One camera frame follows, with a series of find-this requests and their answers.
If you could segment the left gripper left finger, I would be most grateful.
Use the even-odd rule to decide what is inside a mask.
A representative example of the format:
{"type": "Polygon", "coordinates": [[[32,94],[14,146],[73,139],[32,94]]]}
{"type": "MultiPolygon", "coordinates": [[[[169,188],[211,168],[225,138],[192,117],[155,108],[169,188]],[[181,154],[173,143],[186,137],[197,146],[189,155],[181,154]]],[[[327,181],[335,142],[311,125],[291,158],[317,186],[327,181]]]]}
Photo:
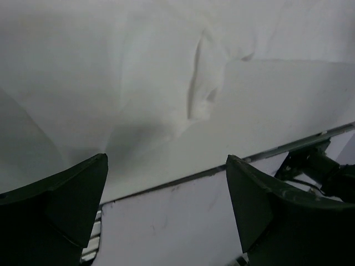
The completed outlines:
{"type": "Polygon", "coordinates": [[[97,154],[1,194],[1,265],[79,265],[108,174],[97,154]]]}

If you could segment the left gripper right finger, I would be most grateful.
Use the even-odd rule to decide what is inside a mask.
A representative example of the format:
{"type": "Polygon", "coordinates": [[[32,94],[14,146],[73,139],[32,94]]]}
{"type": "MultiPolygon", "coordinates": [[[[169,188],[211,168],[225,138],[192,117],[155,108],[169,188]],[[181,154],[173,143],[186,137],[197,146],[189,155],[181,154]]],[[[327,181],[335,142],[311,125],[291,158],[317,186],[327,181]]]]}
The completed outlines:
{"type": "Polygon", "coordinates": [[[354,198],[338,200],[269,176],[230,155],[227,184],[249,265],[353,265],[354,198]]]}

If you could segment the white t-shirt black print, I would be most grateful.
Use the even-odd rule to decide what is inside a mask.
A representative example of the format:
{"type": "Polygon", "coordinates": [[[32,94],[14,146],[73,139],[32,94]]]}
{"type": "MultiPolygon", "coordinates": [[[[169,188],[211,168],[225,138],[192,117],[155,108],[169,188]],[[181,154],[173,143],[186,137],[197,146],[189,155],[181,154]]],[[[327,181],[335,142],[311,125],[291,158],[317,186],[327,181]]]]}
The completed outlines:
{"type": "Polygon", "coordinates": [[[353,1],[2,1],[1,192],[107,202],[354,121],[353,1]]]}

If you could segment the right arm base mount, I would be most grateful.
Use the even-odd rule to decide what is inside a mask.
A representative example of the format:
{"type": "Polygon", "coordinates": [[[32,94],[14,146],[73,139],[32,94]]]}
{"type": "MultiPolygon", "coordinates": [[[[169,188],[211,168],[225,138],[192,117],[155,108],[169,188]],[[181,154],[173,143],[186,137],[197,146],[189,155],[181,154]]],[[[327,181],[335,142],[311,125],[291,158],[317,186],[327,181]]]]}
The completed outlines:
{"type": "Polygon", "coordinates": [[[327,157],[330,140],[292,150],[275,174],[281,181],[308,185],[323,196],[354,203],[354,165],[340,165],[327,157]]]}

